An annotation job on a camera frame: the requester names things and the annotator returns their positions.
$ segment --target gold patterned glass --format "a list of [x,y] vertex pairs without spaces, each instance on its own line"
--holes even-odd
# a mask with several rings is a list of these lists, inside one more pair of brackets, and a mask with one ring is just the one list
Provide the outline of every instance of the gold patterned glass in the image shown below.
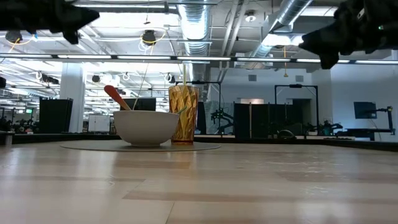
[[172,144],[192,145],[197,122],[199,89],[194,86],[171,86],[169,88],[170,112],[180,114],[177,130],[172,137]]

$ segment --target orange spoon handle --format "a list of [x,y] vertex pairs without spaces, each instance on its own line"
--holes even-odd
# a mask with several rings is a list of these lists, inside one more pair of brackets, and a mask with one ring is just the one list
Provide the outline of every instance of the orange spoon handle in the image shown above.
[[127,105],[127,103],[122,99],[122,97],[119,95],[118,91],[115,89],[115,87],[111,86],[111,85],[106,85],[104,87],[104,91],[117,103],[119,103],[119,105],[121,107],[123,107],[125,110],[131,110],[129,105]]

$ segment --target bowl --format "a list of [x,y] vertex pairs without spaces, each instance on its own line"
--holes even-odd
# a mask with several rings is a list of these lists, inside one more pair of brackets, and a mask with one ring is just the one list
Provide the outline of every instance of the bowl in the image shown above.
[[178,125],[178,114],[156,111],[115,111],[118,135],[133,146],[154,147],[169,140]]

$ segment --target circular mat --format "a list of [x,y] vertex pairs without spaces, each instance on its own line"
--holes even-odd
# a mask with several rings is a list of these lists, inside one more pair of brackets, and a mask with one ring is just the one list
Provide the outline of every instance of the circular mat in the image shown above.
[[123,151],[123,152],[176,152],[217,149],[220,145],[195,142],[192,146],[174,146],[171,141],[161,144],[159,147],[135,147],[123,140],[86,140],[70,141],[60,145],[67,149],[82,149],[94,151]]

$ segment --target computer monitor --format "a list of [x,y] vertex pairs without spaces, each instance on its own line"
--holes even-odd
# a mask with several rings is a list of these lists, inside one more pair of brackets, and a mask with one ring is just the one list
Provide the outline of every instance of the computer monitor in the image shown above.
[[376,104],[371,102],[354,102],[355,119],[377,119]]
[[[129,105],[132,109],[134,107],[134,103],[137,98],[126,98],[124,101]],[[138,98],[136,107],[134,110],[143,110],[143,111],[156,111],[156,98]]]

